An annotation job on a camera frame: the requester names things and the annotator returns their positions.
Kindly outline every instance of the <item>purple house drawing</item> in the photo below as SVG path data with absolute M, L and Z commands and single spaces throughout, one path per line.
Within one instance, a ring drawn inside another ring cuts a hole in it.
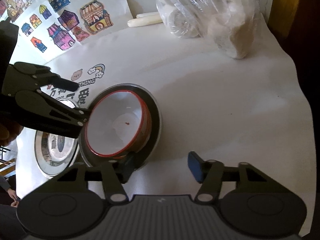
M 58 18 L 58 21 L 67 31 L 70 31 L 73 27 L 79 24 L 78 16 L 67 10 L 63 11 L 61 16 Z
M 62 50 L 70 49 L 76 42 L 67 31 L 63 30 L 55 23 L 52 24 L 47 30 L 49 36 L 53 39 L 53 43 Z

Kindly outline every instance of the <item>ribbed black surface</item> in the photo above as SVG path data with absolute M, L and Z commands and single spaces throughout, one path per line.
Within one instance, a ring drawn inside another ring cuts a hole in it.
M 112 207 L 105 219 L 77 240 L 254 240 L 225 225 L 211 206 L 189 196 L 135 196 Z M 290 236 L 283 240 L 298 240 Z

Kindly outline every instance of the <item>white table surface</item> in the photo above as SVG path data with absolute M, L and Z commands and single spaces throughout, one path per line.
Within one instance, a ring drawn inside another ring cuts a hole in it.
M 163 24 L 128 28 L 75 48 L 48 66 L 79 79 L 96 64 L 105 75 L 90 88 L 88 104 L 102 90 L 136 83 L 156 98 L 163 115 L 159 145 L 147 165 L 124 185 L 133 194 L 191 194 L 198 191 L 188 170 L 187 154 L 226 166 L 249 162 L 307 205 L 300 232 L 310 231 L 316 194 L 316 151 L 310 106 L 298 85 L 295 65 L 281 49 L 265 22 L 247 58 L 234 60 L 209 47 L 204 39 L 179 39 Z M 34 131 L 18 140 L 16 168 L 20 197 L 47 179 L 33 159 Z

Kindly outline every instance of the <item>red rim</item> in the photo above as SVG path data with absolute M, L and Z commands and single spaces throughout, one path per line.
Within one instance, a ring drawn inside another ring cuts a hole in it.
M 134 137 L 132 138 L 132 140 L 124 147 L 122 148 L 120 151 L 117 151 L 116 153 L 113 153 L 113 154 L 108 154 L 108 155 L 103 155 L 101 153 L 97 153 L 94 149 L 92 149 L 92 147 L 90 146 L 89 142 L 88 142 L 88 137 L 87 137 L 87 128 L 88 128 L 88 123 L 90 121 L 90 118 L 88 120 L 88 122 L 86 123 L 85 125 L 85 142 L 87 143 L 87 146 L 89 147 L 89 149 L 96 155 L 100 156 L 100 157 L 112 157 L 112 156 L 115 156 L 115 155 L 118 155 L 119 153 L 125 151 L 127 148 L 129 148 L 132 143 L 135 141 L 135 139 L 137 138 L 138 134 L 140 133 L 141 131 L 141 128 L 142 128 L 142 125 L 143 125 L 143 121 L 144 121 L 144 115 L 145 115 L 145 109 L 144 109 L 144 106 L 147 107 L 145 104 L 144 104 L 144 101 L 134 92 L 130 91 L 130 90 L 118 90 L 118 91 L 114 91 L 110 94 L 107 94 L 105 97 L 103 97 L 102 99 L 100 99 L 100 101 L 94 106 L 94 108 L 92 109 L 91 113 L 95 110 L 95 108 L 100 104 L 100 102 L 102 100 L 104 100 L 105 98 L 107 98 L 108 96 L 111 96 L 112 94 L 114 93 L 118 93 L 118 92 L 128 92 L 128 93 L 131 93 L 133 94 L 139 101 L 140 103 L 140 107 L 141 107 L 141 122 L 140 122 L 140 125 L 139 125 L 139 128 L 136 132 L 136 134 L 134 135 Z

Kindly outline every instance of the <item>food in plastic bag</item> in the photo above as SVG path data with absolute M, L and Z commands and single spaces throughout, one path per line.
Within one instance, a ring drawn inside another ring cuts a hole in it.
M 156 0 L 164 24 L 178 37 L 210 38 L 228 56 L 243 58 L 256 29 L 257 0 Z

